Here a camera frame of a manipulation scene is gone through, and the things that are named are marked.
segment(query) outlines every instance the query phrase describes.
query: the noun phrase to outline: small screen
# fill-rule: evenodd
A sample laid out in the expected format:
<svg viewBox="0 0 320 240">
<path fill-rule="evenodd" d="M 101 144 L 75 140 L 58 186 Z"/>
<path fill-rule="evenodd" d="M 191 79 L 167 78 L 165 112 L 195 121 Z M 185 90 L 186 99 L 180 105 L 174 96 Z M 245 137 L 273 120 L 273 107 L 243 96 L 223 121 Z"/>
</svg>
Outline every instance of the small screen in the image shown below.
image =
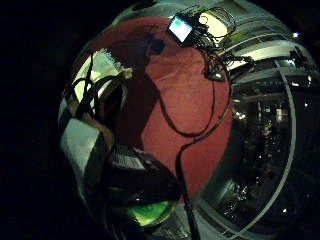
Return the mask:
<svg viewBox="0 0 320 240">
<path fill-rule="evenodd" d="M 183 42 L 192 30 L 192 27 L 182 20 L 181 18 L 175 16 L 171 21 L 169 30 L 181 41 Z"/>
</svg>

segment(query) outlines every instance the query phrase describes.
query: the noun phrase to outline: fabric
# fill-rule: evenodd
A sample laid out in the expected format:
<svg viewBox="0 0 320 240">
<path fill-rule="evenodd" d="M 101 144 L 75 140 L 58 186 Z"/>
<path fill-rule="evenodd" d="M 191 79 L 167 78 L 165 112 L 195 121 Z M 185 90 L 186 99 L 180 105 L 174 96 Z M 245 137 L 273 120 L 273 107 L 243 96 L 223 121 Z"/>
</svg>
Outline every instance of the fabric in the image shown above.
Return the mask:
<svg viewBox="0 0 320 240">
<path fill-rule="evenodd" d="M 177 129 L 199 132 L 210 119 L 212 104 L 215 109 L 210 126 L 221 116 L 228 85 L 213 84 L 204 77 L 204 56 L 193 47 L 179 47 L 166 32 L 168 23 L 169 19 L 162 17 L 129 20 L 100 34 L 88 49 L 107 48 L 116 61 L 133 68 L 128 102 L 116 119 L 116 141 L 151 153 L 175 173 L 176 154 L 192 138 L 168 124 L 160 98 Z M 83 56 L 76 63 L 75 73 L 85 59 Z M 214 173 L 226 148 L 231 122 L 230 109 L 210 137 L 184 152 L 182 162 L 190 194 L 199 191 Z"/>
</svg>

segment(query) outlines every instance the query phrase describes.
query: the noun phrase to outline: dark background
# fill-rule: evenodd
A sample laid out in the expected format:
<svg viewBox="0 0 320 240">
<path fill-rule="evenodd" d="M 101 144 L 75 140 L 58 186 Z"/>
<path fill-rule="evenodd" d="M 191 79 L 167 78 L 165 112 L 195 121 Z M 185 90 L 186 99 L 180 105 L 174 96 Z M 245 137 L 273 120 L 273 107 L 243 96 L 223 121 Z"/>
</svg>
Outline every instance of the dark background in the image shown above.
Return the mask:
<svg viewBox="0 0 320 240">
<path fill-rule="evenodd" d="M 0 8 L 0 239 L 106 239 L 83 211 L 55 142 L 60 92 L 84 44 L 135 1 L 11 2 Z M 316 3 L 254 1 L 320 59 Z M 318 194 L 282 239 L 320 239 Z"/>
</svg>

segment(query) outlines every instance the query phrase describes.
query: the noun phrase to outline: electronic device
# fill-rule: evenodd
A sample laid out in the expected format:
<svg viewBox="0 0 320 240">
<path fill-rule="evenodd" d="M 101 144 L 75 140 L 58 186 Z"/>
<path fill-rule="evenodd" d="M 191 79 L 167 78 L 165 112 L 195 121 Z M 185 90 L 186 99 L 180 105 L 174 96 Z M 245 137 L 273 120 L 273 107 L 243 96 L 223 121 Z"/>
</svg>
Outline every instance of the electronic device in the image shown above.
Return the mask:
<svg viewBox="0 0 320 240">
<path fill-rule="evenodd" d="M 181 47 L 193 45 L 195 27 L 182 14 L 176 14 L 168 25 L 168 33 Z"/>
</svg>

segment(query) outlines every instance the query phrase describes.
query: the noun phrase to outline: green light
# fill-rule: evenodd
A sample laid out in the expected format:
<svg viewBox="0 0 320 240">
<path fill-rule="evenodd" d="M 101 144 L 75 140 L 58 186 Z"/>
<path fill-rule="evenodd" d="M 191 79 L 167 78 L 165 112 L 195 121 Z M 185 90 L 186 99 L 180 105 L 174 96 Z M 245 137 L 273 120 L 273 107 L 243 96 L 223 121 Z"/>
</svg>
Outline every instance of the green light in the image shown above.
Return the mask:
<svg viewBox="0 0 320 240">
<path fill-rule="evenodd" d="M 169 217 L 174 209 L 175 203 L 163 201 L 146 206 L 132 206 L 128 208 L 128 215 L 135 219 L 141 227 L 156 225 Z"/>
<path fill-rule="evenodd" d="M 177 26 L 180 26 L 180 25 L 181 25 L 181 21 L 179 21 L 178 19 L 176 19 L 176 20 L 174 21 L 174 24 L 177 25 Z"/>
</svg>

